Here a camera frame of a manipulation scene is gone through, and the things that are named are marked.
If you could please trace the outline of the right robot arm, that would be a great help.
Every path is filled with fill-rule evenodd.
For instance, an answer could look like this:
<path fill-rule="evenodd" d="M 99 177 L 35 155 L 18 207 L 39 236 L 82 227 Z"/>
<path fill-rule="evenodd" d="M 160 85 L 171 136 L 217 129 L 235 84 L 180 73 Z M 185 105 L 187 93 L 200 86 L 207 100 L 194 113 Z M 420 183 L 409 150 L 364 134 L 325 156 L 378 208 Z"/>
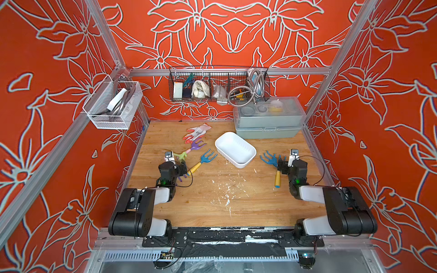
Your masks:
<path fill-rule="evenodd" d="M 287 175 L 291 195 L 301 201 L 317 202 L 325 206 L 326 215 L 299 219 L 294 226 L 294 237 L 318 237 L 321 235 L 374 234 L 377 221 L 356 187 L 328 187 L 307 182 L 308 163 L 297 150 L 289 157 L 277 157 L 275 186 L 280 176 Z"/>

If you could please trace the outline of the blue claw rake yellow handle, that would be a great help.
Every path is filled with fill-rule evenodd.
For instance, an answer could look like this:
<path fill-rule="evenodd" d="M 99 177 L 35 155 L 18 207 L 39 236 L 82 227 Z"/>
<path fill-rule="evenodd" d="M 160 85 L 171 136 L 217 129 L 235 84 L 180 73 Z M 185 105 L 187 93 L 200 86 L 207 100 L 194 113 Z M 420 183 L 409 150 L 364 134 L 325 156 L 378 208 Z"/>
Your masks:
<path fill-rule="evenodd" d="M 277 156 L 276 154 L 271 154 L 268 151 L 265 151 L 262 155 L 260 155 L 260 158 L 263 162 L 265 162 L 268 165 L 272 165 L 274 167 L 278 167 L 279 161 L 282 160 L 282 156 Z"/>

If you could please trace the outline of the purple rake pink handle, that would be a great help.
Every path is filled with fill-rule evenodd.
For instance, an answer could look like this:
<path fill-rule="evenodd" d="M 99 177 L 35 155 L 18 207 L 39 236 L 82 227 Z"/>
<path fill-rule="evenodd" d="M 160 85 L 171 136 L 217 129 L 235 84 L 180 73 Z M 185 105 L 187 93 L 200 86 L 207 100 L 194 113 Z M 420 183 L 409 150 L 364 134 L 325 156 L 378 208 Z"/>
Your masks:
<path fill-rule="evenodd" d="M 183 178 L 187 178 L 190 176 L 189 169 L 186 166 L 178 166 L 176 168 L 176 177 L 179 179 L 179 181 L 182 181 Z"/>

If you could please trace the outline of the white plastic storage box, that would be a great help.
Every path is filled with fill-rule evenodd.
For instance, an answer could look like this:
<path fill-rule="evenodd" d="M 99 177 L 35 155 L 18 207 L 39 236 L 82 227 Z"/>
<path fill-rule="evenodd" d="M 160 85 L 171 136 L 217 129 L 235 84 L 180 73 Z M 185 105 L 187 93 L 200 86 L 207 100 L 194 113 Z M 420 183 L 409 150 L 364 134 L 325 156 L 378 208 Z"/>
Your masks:
<path fill-rule="evenodd" d="M 257 150 L 234 132 L 226 132 L 215 140 L 220 155 L 236 168 L 245 168 L 257 155 Z"/>

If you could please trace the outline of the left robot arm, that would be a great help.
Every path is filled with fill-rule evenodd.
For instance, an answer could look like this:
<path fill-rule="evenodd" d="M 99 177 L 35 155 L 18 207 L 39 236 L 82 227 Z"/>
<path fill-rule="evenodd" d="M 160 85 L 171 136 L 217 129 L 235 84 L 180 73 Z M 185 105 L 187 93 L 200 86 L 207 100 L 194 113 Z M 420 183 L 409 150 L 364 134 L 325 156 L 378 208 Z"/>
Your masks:
<path fill-rule="evenodd" d="M 173 200 L 178 179 L 187 174 L 184 160 L 178 161 L 172 151 L 165 152 L 165 161 L 158 166 L 160 178 L 152 188 L 125 188 L 108 224 L 110 235 L 127 237 L 172 237 L 170 220 L 153 216 L 154 207 Z"/>

